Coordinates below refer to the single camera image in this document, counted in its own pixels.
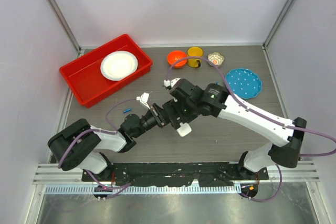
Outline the white remote control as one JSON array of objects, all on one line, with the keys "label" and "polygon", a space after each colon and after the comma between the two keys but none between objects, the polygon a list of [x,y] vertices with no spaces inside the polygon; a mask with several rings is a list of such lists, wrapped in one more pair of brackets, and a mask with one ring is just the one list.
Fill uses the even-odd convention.
[{"label": "white remote control", "polygon": [[176,131],[180,137],[185,137],[191,133],[192,129],[188,123],[180,123],[180,127]]}]

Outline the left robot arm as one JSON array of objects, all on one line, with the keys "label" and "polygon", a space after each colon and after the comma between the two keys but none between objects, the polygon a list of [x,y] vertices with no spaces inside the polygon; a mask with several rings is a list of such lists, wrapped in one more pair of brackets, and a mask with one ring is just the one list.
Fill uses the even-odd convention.
[{"label": "left robot arm", "polygon": [[47,145],[63,171],[80,168],[105,182],[111,177],[113,167],[102,150],[127,152],[136,144],[135,138],[155,126],[169,123],[167,112],[154,103],[142,117],[127,115],[117,131],[102,130],[86,119],[79,119],[54,135]]}]

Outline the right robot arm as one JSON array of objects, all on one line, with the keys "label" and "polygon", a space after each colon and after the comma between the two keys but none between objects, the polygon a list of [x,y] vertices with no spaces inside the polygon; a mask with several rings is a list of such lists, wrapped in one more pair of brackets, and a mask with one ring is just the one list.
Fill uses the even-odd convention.
[{"label": "right robot arm", "polygon": [[268,144],[241,155],[237,173],[242,179],[250,179],[270,165],[297,167],[306,120],[279,118],[215,83],[203,90],[186,79],[175,78],[165,80],[164,87],[173,97],[165,109],[180,136],[188,135],[191,132],[189,121],[202,115],[238,123],[269,140]]}]

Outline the orange bowl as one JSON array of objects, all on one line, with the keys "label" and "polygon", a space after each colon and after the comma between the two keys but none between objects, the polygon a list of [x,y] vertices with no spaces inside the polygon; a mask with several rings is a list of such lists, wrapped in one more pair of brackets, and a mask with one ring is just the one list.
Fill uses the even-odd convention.
[{"label": "orange bowl", "polygon": [[176,63],[177,61],[179,61],[174,68],[181,68],[183,67],[186,63],[187,63],[187,59],[185,59],[187,57],[187,54],[183,51],[180,50],[175,50],[175,51],[171,51],[168,55],[167,55],[167,62],[172,65],[174,63]]}]

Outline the yellow mug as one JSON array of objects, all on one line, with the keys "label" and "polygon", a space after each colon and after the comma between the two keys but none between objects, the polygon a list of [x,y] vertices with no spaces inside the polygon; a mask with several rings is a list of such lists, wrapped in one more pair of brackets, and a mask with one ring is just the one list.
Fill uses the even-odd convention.
[{"label": "yellow mug", "polygon": [[187,64],[192,68],[199,68],[201,66],[200,58],[203,56],[203,50],[200,47],[191,47],[187,51]]}]

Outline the patterned small bowl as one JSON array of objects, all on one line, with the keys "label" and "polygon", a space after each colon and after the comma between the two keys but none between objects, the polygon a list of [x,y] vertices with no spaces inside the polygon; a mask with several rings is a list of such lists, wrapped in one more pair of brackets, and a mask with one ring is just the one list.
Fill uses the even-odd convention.
[{"label": "patterned small bowl", "polygon": [[217,67],[221,66],[225,61],[225,57],[219,52],[213,52],[208,54],[207,59],[210,61],[210,65]]}]

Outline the white paper plate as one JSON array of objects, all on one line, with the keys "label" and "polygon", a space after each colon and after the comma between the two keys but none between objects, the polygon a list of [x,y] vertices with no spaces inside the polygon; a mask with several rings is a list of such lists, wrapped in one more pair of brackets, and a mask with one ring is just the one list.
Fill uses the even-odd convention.
[{"label": "white paper plate", "polygon": [[115,51],[101,62],[100,72],[111,81],[120,81],[133,74],[138,68],[138,60],[128,51]]}]

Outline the blue dotted plate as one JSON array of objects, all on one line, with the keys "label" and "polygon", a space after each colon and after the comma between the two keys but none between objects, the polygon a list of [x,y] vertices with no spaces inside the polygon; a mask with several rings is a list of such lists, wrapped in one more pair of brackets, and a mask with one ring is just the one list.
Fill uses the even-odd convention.
[{"label": "blue dotted plate", "polygon": [[249,69],[232,69],[226,74],[225,79],[231,90],[245,100],[255,98],[263,88],[259,76]]}]

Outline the red plastic bin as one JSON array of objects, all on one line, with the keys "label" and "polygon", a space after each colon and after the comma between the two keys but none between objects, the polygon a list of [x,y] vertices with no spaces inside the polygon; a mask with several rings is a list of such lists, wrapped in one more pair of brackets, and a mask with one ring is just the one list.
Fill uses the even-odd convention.
[{"label": "red plastic bin", "polygon": [[124,34],[59,71],[79,104],[89,108],[148,73],[152,64],[152,59]]}]

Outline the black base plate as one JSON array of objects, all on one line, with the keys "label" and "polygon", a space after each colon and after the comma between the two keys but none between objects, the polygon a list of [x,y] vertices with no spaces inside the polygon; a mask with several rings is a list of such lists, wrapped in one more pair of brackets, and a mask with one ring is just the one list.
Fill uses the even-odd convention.
[{"label": "black base plate", "polygon": [[196,163],[109,163],[99,165],[84,164],[82,181],[92,182],[91,172],[101,183],[115,183],[123,186],[129,183],[136,187],[188,187],[194,180],[200,187],[231,186],[238,180],[267,180],[267,169],[248,173],[237,163],[196,162]]}]

